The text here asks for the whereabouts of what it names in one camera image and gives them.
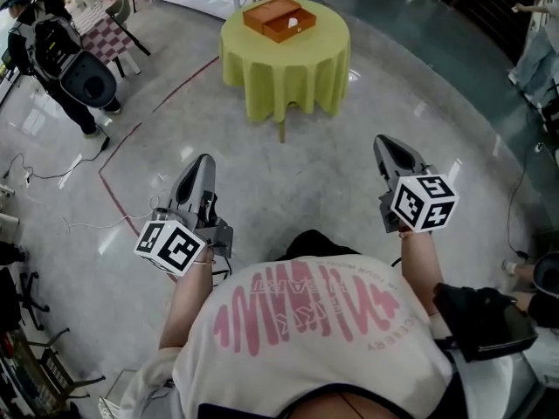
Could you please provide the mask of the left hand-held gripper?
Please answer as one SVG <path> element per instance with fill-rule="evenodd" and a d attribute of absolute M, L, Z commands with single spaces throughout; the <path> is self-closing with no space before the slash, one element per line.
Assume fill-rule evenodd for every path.
<path fill-rule="evenodd" d="M 208 248 L 231 258 L 233 228 L 215 211 L 216 163 L 211 155 L 199 155 L 176 180 L 174 200 L 187 200 L 176 207 L 157 206 L 134 247 L 134 254 L 174 277 L 201 264 Z"/>

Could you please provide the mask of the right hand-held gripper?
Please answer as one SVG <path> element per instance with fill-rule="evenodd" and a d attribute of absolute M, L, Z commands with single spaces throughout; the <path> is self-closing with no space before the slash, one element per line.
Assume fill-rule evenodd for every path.
<path fill-rule="evenodd" d="M 447 176 L 426 164 L 417 150 L 388 135 L 377 135 L 373 150 L 389 187 L 380 197 L 385 230 L 395 232 L 401 225 L 415 233 L 445 228 L 459 201 Z"/>

